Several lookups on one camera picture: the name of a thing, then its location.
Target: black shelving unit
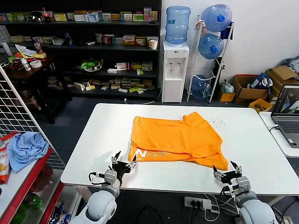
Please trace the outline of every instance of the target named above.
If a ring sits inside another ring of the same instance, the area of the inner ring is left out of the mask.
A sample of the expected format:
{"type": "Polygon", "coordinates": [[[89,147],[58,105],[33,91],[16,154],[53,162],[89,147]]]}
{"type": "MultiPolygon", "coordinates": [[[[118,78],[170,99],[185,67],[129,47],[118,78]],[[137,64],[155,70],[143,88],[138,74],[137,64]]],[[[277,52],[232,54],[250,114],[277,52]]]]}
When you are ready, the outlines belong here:
{"type": "MultiPolygon", "coordinates": [[[[58,54],[61,73],[64,76],[70,76],[72,79],[95,78],[100,81],[114,79],[115,77],[131,77],[138,79],[149,79],[153,81],[155,90],[147,90],[142,94],[137,92],[122,93],[117,90],[101,90],[96,86],[95,90],[79,91],[69,88],[71,95],[83,97],[125,97],[125,98],[156,98],[158,95],[158,71],[159,71],[159,49],[151,50],[147,46],[138,45],[112,45],[112,44],[93,44],[85,45],[86,41],[96,41],[95,34],[114,34],[117,37],[124,35],[136,36],[158,36],[160,37],[161,27],[161,2],[162,0],[99,0],[96,2],[72,2],[61,0],[59,3],[52,1],[35,1],[34,4],[18,1],[11,2],[1,7],[3,12],[25,12],[41,10],[46,7],[47,10],[54,13],[73,12],[74,10],[102,10],[103,12],[119,13],[120,11],[142,11],[144,7],[150,6],[153,11],[158,11],[158,21],[99,21],[99,22],[76,22],[76,21],[56,21],[50,23],[39,23],[31,21],[2,21],[0,25],[5,25],[10,35],[24,36],[56,36],[64,38],[64,31],[68,30],[74,41],[74,45],[69,47],[63,45],[53,45],[44,43],[42,47],[46,53],[58,54]],[[97,72],[84,72],[76,70],[82,60],[94,58],[100,60],[103,58],[103,68],[97,72]],[[153,62],[153,71],[144,71],[142,76],[138,76],[135,70],[118,71],[116,74],[107,73],[107,69],[114,68],[115,63],[124,62],[153,62]]],[[[26,46],[28,49],[34,49],[32,42],[16,43],[26,46]]]]}

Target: water jug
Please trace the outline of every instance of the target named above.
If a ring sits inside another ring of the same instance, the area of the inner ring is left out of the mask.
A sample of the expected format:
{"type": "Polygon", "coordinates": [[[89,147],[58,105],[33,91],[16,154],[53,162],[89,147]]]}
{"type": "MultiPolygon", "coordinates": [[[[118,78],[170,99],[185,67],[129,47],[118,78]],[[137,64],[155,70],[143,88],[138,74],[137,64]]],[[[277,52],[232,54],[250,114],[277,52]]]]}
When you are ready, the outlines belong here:
{"type": "Polygon", "coordinates": [[[223,41],[213,34],[205,34],[199,41],[198,51],[206,59],[219,57],[223,51],[223,41]]]}
{"type": "Polygon", "coordinates": [[[171,6],[166,10],[165,40],[171,44],[187,41],[188,23],[191,9],[185,6],[171,6]]]}
{"type": "Polygon", "coordinates": [[[191,93],[198,99],[208,99],[211,96],[212,88],[207,81],[201,79],[206,78],[202,75],[196,75],[196,77],[193,77],[191,93]]]}
{"type": "Polygon", "coordinates": [[[232,21],[232,11],[227,5],[218,4],[204,10],[201,19],[212,32],[223,31],[232,21]]]}

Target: power strip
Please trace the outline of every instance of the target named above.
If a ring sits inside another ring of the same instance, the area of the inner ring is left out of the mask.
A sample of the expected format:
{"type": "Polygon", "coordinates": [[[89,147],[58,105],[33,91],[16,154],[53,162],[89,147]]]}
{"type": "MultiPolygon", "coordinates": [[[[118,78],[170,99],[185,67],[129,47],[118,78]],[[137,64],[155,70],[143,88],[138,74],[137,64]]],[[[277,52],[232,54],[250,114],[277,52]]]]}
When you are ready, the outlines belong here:
{"type": "Polygon", "coordinates": [[[196,197],[184,197],[184,200],[185,200],[185,207],[193,208],[193,206],[191,205],[191,201],[195,201],[195,203],[200,202],[200,209],[202,209],[202,210],[205,210],[205,209],[211,210],[212,209],[212,204],[209,199],[196,198],[196,197]]]}

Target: water bottle rack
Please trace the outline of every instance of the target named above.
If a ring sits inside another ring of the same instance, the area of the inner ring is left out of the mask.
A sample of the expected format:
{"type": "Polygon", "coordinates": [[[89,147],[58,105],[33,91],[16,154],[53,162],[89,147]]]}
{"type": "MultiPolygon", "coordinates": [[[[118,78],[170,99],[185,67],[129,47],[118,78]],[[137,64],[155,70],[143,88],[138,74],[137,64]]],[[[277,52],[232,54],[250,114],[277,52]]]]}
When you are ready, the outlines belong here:
{"type": "Polygon", "coordinates": [[[217,71],[217,74],[215,75],[213,73],[212,69],[210,69],[211,77],[209,77],[207,79],[201,79],[201,78],[197,77],[196,74],[194,74],[194,66],[195,66],[197,55],[200,55],[200,53],[198,51],[198,45],[199,45],[199,41],[200,41],[200,38],[201,38],[201,33],[202,33],[203,29],[206,28],[206,26],[205,26],[205,23],[202,20],[199,19],[199,15],[197,16],[197,19],[198,19],[198,22],[195,25],[194,40],[193,40],[193,45],[192,45],[192,48],[191,48],[191,53],[190,53],[190,57],[189,57],[190,59],[189,59],[188,69],[187,69],[187,77],[191,77],[190,82],[189,82],[189,87],[188,87],[188,90],[187,90],[187,94],[188,94],[187,102],[189,102],[189,97],[192,95],[191,85],[192,85],[192,80],[193,80],[194,77],[196,77],[200,80],[203,80],[203,81],[209,81],[213,78],[216,78],[216,80],[214,82],[214,85],[213,85],[213,88],[212,88],[211,96],[210,96],[209,101],[208,101],[210,103],[212,101],[212,97],[213,97],[213,94],[214,94],[216,86],[217,86],[217,81],[219,79],[220,72],[225,69],[225,65],[223,65],[224,64],[224,59],[225,59],[225,52],[226,52],[226,49],[229,45],[230,38],[233,34],[234,22],[232,22],[231,26],[228,27],[228,28],[230,28],[230,31],[229,31],[229,34],[228,34],[228,39],[225,43],[224,50],[222,52],[221,61],[219,62],[217,59],[215,59],[215,61],[219,65],[219,69],[217,71]]]}

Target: tape roll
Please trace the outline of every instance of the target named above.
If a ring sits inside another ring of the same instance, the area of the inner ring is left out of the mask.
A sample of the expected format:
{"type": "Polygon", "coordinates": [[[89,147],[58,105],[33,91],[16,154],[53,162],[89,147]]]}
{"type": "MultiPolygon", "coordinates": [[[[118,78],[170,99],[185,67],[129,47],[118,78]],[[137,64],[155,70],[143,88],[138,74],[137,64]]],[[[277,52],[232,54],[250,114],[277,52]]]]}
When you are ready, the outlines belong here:
{"type": "Polygon", "coordinates": [[[33,62],[30,62],[30,66],[31,66],[32,68],[36,69],[36,68],[41,67],[41,66],[42,66],[42,63],[41,63],[41,61],[33,61],[33,62]]]}

